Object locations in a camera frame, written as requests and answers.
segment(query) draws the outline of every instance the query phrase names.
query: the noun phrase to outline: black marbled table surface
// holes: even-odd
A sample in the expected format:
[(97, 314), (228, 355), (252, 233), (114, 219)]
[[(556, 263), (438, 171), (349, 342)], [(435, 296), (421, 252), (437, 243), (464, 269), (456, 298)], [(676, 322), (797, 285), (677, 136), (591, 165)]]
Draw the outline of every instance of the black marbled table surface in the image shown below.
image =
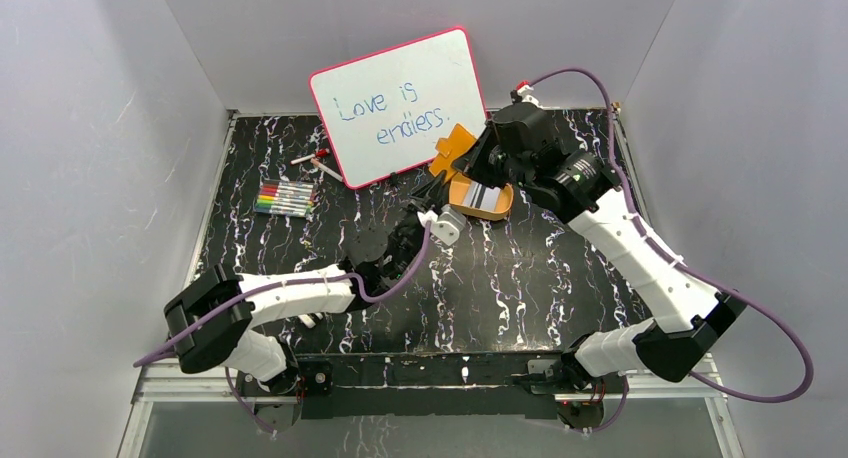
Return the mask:
[[(552, 111), (567, 145), (606, 156), (606, 117), (598, 110)], [(229, 262), (242, 273), (322, 268), (342, 258), (346, 236), (369, 225), (388, 233), (425, 168), (353, 191), (313, 169), (291, 166), (328, 146), (317, 116), (241, 117), (235, 124), (198, 263)], [(325, 159), (337, 169), (335, 161)], [(262, 179), (318, 183), (311, 220), (257, 214)], [(401, 296), (366, 310), (329, 316), (314, 329), (288, 319), (264, 333), (298, 354), (510, 352), (567, 347), (594, 330), (637, 323), (649, 314), (611, 264), (551, 213), (516, 195), (508, 220), (474, 218), (452, 247), (430, 248)]]

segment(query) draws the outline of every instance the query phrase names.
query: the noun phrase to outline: red whiteboard frame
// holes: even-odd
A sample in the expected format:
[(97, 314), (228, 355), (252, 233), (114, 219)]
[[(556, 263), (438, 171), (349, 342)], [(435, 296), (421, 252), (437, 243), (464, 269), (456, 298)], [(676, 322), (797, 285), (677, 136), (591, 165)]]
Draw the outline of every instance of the red whiteboard frame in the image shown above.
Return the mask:
[[(386, 48), (384, 50), (375, 51), (374, 53), (369, 53), (365, 56), (360, 56), (359, 58), (355, 58), (355, 59), (350, 60), (350, 61), (345, 61), (343, 63), (339, 63), (338, 65), (333, 65), (333, 66), (323, 68), (323, 69), (320, 69), (318, 71), (313, 72), (311, 75), (309, 75), (309, 91), (312, 93), (312, 100), (315, 101), (315, 107), (318, 108), (318, 116), (321, 117), (321, 124), (322, 125), (324, 124), (324, 113), (321, 111), (321, 107), (318, 106), (318, 97), (315, 96), (315, 90), (312, 88), (312, 78), (314, 78), (315, 75), (319, 75), (321, 73), (324, 73), (324, 72), (327, 72), (327, 71), (330, 71), (330, 70), (334, 70), (336, 68), (341, 68), (341, 67), (347, 66), (351, 63), (356, 63), (357, 61), (367, 60), (368, 58), (371, 58), (371, 57), (374, 57), (374, 56), (377, 56), (377, 55), (382, 55), (383, 53), (387, 53), (389, 51), (396, 50), (398, 48), (403, 48), (404, 46), (412, 45), (414, 43), (418, 43), (419, 41), (429, 40), (430, 38), (435, 38), (439, 35), (443, 35), (445, 33), (450, 33), (452, 31), (456, 31), (456, 30), (461, 31), (462, 34), (465, 35), (465, 41), (468, 44), (468, 53), (471, 56), (471, 67), (474, 70), (474, 79), (477, 80), (477, 91), (480, 92), (480, 103), (483, 105), (483, 114), (484, 114), (484, 117), (485, 117), (486, 102), (483, 100), (483, 89), (480, 86), (480, 75), (477, 73), (477, 62), (474, 61), (474, 52), (471, 49), (471, 40), (468, 38), (468, 31), (465, 28), (463, 28), (462, 26), (454, 26), (453, 28), (449, 28), (447, 30), (439, 31), (437, 33), (433, 33), (431, 35), (427, 35), (427, 36), (424, 36), (424, 37), (421, 37), (421, 38), (418, 38), (418, 39), (415, 39), (415, 40), (412, 40), (412, 41), (407, 41), (406, 43), (401, 43), (399, 45), (392, 46), (391, 48)], [(330, 140), (330, 147), (333, 149), (333, 156), (336, 156), (336, 147), (333, 144), (333, 137), (330, 136), (330, 130), (327, 129), (326, 125), (324, 125), (324, 132), (327, 133), (327, 138), (329, 138), (329, 140)], [(429, 163), (429, 162), (433, 161), (433, 159), (436, 157), (436, 153), (437, 153), (436, 149), (433, 148), (433, 158), (430, 158), (429, 160), (424, 160), (421, 163), (418, 163), (418, 164), (415, 164), (415, 165), (412, 165), (412, 166), (408, 166), (408, 167), (406, 167), (402, 170), (396, 171), (395, 173), (403, 173), (404, 171), (409, 171), (409, 170), (411, 170), (413, 168), (417, 168), (417, 167), (419, 167), (419, 166), (421, 166), (425, 163)], [(353, 187), (353, 186), (350, 186), (350, 184), (348, 184), (347, 176), (345, 176), (344, 169), (342, 168), (341, 164), (339, 164), (339, 171), (342, 173), (342, 178), (344, 178), (345, 186), (347, 186), (351, 190), (358, 190), (360, 188), (364, 188), (364, 187), (372, 185), (372, 184), (374, 184), (374, 183), (376, 183), (380, 180), (385, 180), (386, 178), (391, 176), (390, 174), (385, 175), (385, 176), (381, 176), (380, 178), (377, 178), (373, 181), (369, 181), (368, 183), (363, 183), (359, 186)]]

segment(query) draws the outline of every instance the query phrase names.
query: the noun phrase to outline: colored marker set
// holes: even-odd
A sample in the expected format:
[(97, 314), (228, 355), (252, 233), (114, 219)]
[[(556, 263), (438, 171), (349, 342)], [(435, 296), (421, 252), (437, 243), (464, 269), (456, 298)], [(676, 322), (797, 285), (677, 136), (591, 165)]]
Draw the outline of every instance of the colored marker set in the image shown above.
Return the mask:
[(258, 213), (305, 218), (312, 213), (315, 183), (263, 181), (253, 209)]

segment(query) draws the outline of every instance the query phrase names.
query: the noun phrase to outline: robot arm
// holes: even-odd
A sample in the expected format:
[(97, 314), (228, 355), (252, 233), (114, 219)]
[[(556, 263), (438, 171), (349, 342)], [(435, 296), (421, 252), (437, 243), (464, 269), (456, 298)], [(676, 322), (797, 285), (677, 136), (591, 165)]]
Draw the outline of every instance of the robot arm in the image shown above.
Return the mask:
[[(595, 245), (653, 314), (636, 325), (581, 337), (562, 363), (530, 381), (580, 390), (608, 373), (648, 369), (678, 382), (745, 308), (658, 256), (630, 222), (634, 216), (612, 169), (586, 151), (563, 151), (550, 117), (531, 101), (498, 111), (453, 166), (485, 186), (512, 183), (524, 190), (534, 204)], [(676, 256), (652, 229), (647, 231)]]
[[(406, 215), (388, 237), (366, 230), (364, 234), (373, 236), (346, 242), (346, 257), (339, 264), (261, 276), (239, 274), (225, 264), (206, 270), (165, 306), (171, 336), (192, 328), (174, 345), (180, 369), (191, 374), (224, 365), (252, 375), (273, 393), (290, 391), (299, 379), (291, 347), (253, 328), (283, 318), (301, 316), (306, 321), (371, 306), (413, 263), (424, 244), (425, 226), (448, 245), (459, 238), (465, 218), (445, 205), (447, 191), (444, 174), (413, 190)], [(250, 296), (221, 309), (241, 294)], [(203, 326), (197, 325), (213, 312)]]

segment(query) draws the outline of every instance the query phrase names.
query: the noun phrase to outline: white bracket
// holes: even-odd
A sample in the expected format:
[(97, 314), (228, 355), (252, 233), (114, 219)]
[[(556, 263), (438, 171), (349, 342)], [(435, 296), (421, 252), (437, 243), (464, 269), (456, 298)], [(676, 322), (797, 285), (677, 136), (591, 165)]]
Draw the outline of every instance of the white bracket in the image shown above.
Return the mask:
[(442, 213), (436, 215), (435, 211), (418, 213), (421, 226), (430, 223), (430, 234), (442, 243), (451, 246), (459, 239), (459, 232), (465, 228), (465, 215), (451, 208), (450, 205), (442, 207)]

